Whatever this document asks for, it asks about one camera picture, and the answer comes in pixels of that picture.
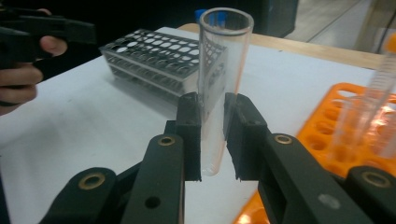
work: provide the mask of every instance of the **test tube rack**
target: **test tube rack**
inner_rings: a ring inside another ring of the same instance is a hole
[[[199,41],[138,29],[99,48],[112,74],[177,104],[197,91]]]

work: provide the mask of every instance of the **screw hole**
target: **screw hole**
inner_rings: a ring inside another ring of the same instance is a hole
[[[160,206],[161,200],[158,197],[149,197],[146,199],[145,205],[147,208],[153,209]]]
[[[163,137],[160,140],[158,140],[158,144],[164,147],[171,146],[174,143],[175,143],[175,138],[169,136]]]

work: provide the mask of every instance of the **test tube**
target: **test tube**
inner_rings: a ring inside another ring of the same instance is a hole
[[[364,97],[372,100],[374,104],[373,111],[369,115],[370,120],[375,118],[396,85],[396,34],[389,37],[385,44],[385,52],[379,68],[364,92]]]
[[[238,93],[254,21],[246,12],[216,7],[205,11],[199,23],[201,171],[203,175],[215,175],[219,171],[228,123],[233,114],[235,97],[231,97],[226,106],[225,95],[236,96]]]
[[[373,108],[373,101],[361,96],[345,100],[329,146],[328,163],[354,160],[367,133]]]
[[[371,150],[377,156],[391,159],[396,157],[396,112],[390,116],[378,137],[371,144]]]

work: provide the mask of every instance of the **glass test tube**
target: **glass test tube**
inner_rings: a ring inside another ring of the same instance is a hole
[[[233,114],[235,97],[231,97],[224,108],[225,95],[238,93],[254,21],[243,11],[217,7],[204,12],[199,23],[201,167],[203,175],[215,175],[219,171],[228,123]]]
[[[375,109],[373,101],[361,96],[346,99],[337,120],[330,144],[328,162],[351,162],[358,153],[358,145],[364,141],[367,125]]]
[[[370,121],[375,118],[376,112],[388,100],[396,86],[396,34],[391,35],[387,40],[385,51],[384,58],[363,95],[374,104]]]
[[[391,159],[396,157],[396,111],[392,113],[378,137],[371,144],[371,150],[380,157]]]

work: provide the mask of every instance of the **orange object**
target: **orange object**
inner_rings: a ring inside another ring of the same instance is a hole
[[[352,95],[362,95],[364,90],[364,87],[350,83],[339,83],[332,86],[296,137],[325,169],[334,174],[345,177],[351,167],[371,165],[396,176],[396,158],[385,159],[376,156],[372,145],[372,142],[381,133],[382,127],[386,125],[389,114],[396,113],[390,106],[396,105],[396,95],[394,94],[389,99],[389,105],[383,106],[373,120],[370,130],[364,138],[365,141],[356,148],[357,153],[352,161],[340,162],[327,159],[330,152],[329,144],[332,141],[332,134],[343,102]],[[269,223],[262,199],[256,190],[242,208],[234,224]]]
[[[396,34],[393,34],[389,37],[385,49],[389,52],[396,53]]]

